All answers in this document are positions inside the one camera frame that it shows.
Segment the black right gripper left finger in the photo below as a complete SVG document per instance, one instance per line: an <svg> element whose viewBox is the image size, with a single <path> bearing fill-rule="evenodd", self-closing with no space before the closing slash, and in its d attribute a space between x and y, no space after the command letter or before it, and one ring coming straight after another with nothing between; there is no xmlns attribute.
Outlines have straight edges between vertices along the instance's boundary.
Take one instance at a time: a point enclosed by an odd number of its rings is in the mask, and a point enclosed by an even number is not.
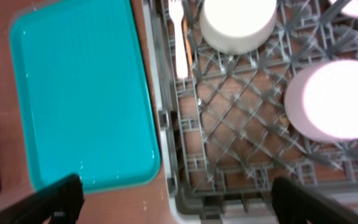
<svg viewBox="0 0 358 224"><path fill-rule="evenodd" d="M70 174L0 211L0 224L76 223L84 202L80 177Z"/></svg>

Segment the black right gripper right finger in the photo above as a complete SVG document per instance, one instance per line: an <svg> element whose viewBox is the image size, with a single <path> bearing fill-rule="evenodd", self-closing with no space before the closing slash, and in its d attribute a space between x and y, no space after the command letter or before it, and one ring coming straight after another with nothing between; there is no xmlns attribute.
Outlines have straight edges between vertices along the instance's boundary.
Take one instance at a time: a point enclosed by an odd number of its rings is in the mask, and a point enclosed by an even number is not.
<svg viewBox="0 0 358 224"><path fill-rule="evenodd" d="M274 179L271 197L280 224L358 224L357 213L287 177Z"/></svg>

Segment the pink bowl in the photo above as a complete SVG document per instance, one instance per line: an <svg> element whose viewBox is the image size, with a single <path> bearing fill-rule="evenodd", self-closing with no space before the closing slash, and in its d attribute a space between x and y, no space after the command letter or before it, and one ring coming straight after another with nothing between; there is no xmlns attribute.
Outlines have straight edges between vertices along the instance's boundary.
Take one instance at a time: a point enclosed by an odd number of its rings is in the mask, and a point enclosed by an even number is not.
<svg viewBox="0 0 358 224"><path fill-rule="evenodd" d="M284 106L290 124L321 142L358 139L358 60L310 65L289 82Z"/></svg>

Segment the white bowl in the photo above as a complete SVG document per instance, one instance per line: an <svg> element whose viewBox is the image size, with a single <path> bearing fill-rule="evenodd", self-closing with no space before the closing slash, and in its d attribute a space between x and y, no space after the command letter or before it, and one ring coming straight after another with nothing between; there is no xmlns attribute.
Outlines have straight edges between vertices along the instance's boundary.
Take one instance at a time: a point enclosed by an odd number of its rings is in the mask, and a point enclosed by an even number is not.
<svg viewBox="0 0 358 224"><path fill-rule="evenodd" d="M205 0L199 27L213 49L239 55L265 43L276 20L276 0Z"/></svg>

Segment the white plastic fork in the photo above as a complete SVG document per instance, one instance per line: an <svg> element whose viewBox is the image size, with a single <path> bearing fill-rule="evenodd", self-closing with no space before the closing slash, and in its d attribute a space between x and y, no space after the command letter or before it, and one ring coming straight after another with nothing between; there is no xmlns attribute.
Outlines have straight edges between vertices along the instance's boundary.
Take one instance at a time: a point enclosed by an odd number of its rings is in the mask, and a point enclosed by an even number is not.
<svg viewBox="0 0 358 224"><path fill-rule="evenodd" d="M186 59L185 41L183 39L182 22L184 10L182 0L168 0L169 16L173 22L175 34L175 65L178 79L188 78L188 62Z"/></svg>

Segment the wooden chopstick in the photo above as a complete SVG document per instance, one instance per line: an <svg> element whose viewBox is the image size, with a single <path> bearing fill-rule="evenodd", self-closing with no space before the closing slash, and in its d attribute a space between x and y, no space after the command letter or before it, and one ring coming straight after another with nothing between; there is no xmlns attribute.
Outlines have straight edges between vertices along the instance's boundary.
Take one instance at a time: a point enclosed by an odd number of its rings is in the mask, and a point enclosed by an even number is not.
<svg viewBox="0 0 358 224"><path fill-rule="evenodd" d="M192 52L191 52L190 43L189 43L189 40L188 40L188 26L187 26L186 19L183 19L183 36L184 36L184 40L185 40L185 48L186 48L186 53L187 53L189 75L190 75L191 78L193 78L194 77L194 74L193 74L193 56L192 56Z"/></svg>

